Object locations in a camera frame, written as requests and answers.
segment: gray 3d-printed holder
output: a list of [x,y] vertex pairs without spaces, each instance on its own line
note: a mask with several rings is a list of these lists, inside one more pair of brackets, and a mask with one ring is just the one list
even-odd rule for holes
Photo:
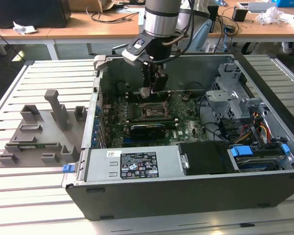
[[39,112],[35,105],[23,107],[23,120],[0,155],[0,167],[63,166],[78,161],[86,109],[77,106],[67,111],[58,96],[57,90],[45,93],[52,111]]

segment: slotted metal worktable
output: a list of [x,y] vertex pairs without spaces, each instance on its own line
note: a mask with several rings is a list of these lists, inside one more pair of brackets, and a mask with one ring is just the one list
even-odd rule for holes
[[[247,58],[294,115],[294,75],[278,60]],[[59,101],[68,110],[76,105],[88,107],[93,71],[92,60],[37,61],[24,66],[0,102],[0,153],[21,121],[24,104],[51,109],[44,99],[46,89],[58,89]],[[294,234],[294,195],[276,208],[91,222],[66,194],[62,182],[60,167],[0,168],[0,235]],[[152,200],[146,203],[152,207]]]

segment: sticker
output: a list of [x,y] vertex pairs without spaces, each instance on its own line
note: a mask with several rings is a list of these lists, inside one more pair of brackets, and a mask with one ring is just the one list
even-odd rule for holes
[[20,149],[36,148],[36,146],[19,146]]
[[126,179],[159,177],[156,152],[121,153],[120,177]]
[[122,154],[122,151],[107,151],[108,158],[120,157],[121,154]]

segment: motherboard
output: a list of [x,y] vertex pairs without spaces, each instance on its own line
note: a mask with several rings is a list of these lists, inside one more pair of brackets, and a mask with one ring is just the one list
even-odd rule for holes
[[107,147],[176,145],[205,141],[199,124],[198,97],[172,92],[142,99],[140,94],[108,98],[103,105]]

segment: power supply label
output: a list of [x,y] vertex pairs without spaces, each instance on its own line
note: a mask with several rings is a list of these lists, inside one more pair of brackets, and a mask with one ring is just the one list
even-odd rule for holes
[[156,152],[122,153],[120,167],[124,180],[159,177]]

